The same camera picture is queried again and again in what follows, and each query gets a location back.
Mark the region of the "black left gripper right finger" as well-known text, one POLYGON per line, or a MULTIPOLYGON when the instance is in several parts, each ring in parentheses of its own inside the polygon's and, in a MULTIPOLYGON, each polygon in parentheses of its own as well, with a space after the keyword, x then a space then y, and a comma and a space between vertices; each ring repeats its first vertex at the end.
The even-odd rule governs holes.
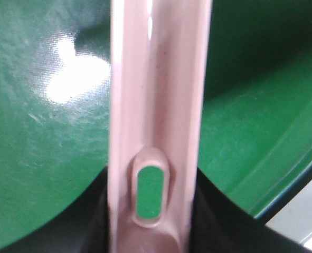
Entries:
POLYGON ((197 170, 190 252, 310 251, 243 211, 197 170))

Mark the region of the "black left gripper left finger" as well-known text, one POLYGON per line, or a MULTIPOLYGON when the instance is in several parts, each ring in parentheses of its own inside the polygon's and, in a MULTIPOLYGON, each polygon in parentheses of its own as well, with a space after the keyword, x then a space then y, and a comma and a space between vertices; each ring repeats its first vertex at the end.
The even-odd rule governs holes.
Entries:
POLYGON ((108 169, 55 218, 0 252, 109 252, 108 169))

